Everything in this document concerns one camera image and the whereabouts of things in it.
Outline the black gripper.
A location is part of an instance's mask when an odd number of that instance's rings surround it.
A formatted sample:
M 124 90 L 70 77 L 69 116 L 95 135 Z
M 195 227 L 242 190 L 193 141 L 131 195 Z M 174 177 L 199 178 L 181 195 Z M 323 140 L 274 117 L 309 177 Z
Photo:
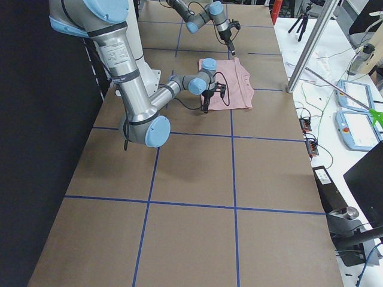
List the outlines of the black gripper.
M 214 95 L 214 93 L 215 93 L 216 91 L 217 91 L 217 85 L 216 85 L 216 84 L 211 84 L 211 85 L 209 85 L 208 89 L 206 89 L 206 90 L 202 93 L 203 104 L 202 104 L 202 106 L 201 106 L 201 110 L 202 110 L 205 114 L 208 113 L 211 98 L 213 97 L 213 95 Z
M 234 56 L 236 54 L 236 52 L 235 52 L 235 46 L 234 46 L 232 40 L 230 39 L 230 37 L 232 36 L 230 29 L 219 31 L 218 34 L 220 36 L 220 39 L 223 42 L 226 42 L 226 45 L 227 45 L 227 48 L 228 48 L 228 51 L 230 52 L 230 54 Z

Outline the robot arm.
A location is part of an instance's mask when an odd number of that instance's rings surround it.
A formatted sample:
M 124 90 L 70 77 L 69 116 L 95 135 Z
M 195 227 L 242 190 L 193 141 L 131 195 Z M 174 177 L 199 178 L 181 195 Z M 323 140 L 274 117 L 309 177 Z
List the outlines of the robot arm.
M 216 61 L 206 58 L 198 73 L 174 75 L 149 95 L 126 36 L 127 1 L 50 1 L 49 9 L 55 31 L 90 38 L 98 44 L 111 80 L 121 93 L 126 143 L 162 146 L 168 140 L 171 124 L 159 111 L 183 90 L 195 95 L 213 94 L 217 90 Z
M 166 3 L 173 8 L 180 17 L 186 23 L 187 29 L 190 33 L 196 33 L 200 28 L 209 22 L 212 22 L 215 27 L 216 37 L 220 37 L 219 43 L 225 45 L 231 55 L 236 54 L 235 46 L 232 39 L 232 28 L 237 31 L 241 29 L 241 25 L 237 20 L 229 20 L 225 11 L 224 6 L 220 1 L 215 1 L 210 4 L 202 6 L 202 11 L 196 14 L 191 8 L 190 4 L 194 3 L 191 1 L 186 4 L 184 1 L 170 0 Z

